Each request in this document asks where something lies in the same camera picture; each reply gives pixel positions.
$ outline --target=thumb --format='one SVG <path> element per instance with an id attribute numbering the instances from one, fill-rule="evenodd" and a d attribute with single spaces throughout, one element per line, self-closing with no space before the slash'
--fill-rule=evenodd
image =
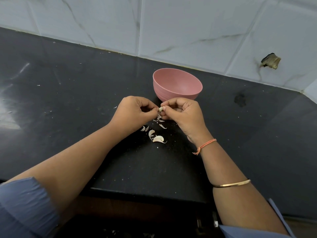
<path id="1" fill-rule="evenodd" d="M 165 111 L 167 116 L 177 122 L 178 117 L 180 116 L 180 112 L 173 110 L 170 106 L 163 106 L 163 110 Z"/>
<path id="2" fill-rule="evenodd" d="M 158 108 L 153 108 L 151 111 L 143 113 L 143 117 L 146 119 L 146 122 L 156 119 L 158 116 Z"/>

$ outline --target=pink plastic bowl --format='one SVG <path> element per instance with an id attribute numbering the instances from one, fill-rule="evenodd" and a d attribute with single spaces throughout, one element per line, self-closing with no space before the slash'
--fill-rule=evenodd
<path id="1" fill-rule="evenodd" d="M 176 97 L 194 100 L 203 89 L 198 78 L 175 68 L 156 70 L 153 73 L 153 87 L 162 102 Z"/>

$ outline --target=orange thread bracelet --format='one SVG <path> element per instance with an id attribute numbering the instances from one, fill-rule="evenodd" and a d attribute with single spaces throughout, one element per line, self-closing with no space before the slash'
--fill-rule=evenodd
<path id="1" fill-rule="evenodd" d="M 198 155 L 199 152 L 200 152 L 200 150 L 201 150 L 203 147 L 205 147 L 207 144 L 210 144 L 210 143 L 212 143 L 212 142 L 214 142 L 214 141 L 217 141 L 217 140 L 216 140 L 216 139 L 212 139 L 212 140 L 209 140 L 208 142 L 204 143 L 202 146 L 198 147 L 197 152 L 196 152 L 196 153 L 193 153 L 193 154 L 194 154 L 194 155 Z"/>

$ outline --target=hand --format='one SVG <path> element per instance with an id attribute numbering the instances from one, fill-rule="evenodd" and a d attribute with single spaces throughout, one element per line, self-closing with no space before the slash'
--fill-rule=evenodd
<path id="1" fill-rule="evenodd" d="M 173 98 L 161 103 L 164 112 L 161 112 L 163 120 L 174 120 L 181 130 L 187 135 L 189 141 L 196 147 L 200 147 L 213 139 L 208 131 L 203 113 L 199 104 L 186 98 Z"/>
<path id="2" fill-rule="evenodd" d="M 125 138 L 155 119 L 158 110 L 157 105 L 146 98 L 128 96 L 122 99 L 109 124 L 115 126 Z"/>

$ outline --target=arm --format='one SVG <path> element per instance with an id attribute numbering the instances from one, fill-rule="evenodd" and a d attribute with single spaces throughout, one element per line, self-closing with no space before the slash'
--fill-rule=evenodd
<path id="1" fill-rule="evenodd" d="M 129 96 L 105 127 L 15 176 L 8 182 L 35 177 L 61 213 L 79 195 L 107 153 L 122 139 L 157 117 L 158 107 L 146 98 Z"/>
<path id="2" fill-rule="evenodd" d="M 161 104 L 162 119 L 177 122 L 188 139 L 200 147 L 213 139 L 206 128 L 203 114 L 196 101 L 175 98 Z M 247 180 L 217 142 L 200 151 L 209 181 L 214 185 L 231 184 Z M 224 225 L 271 231 L 288 235 L 283 223 L 264 197 L 251 184 L 214 188 L 215 204 Z"/>

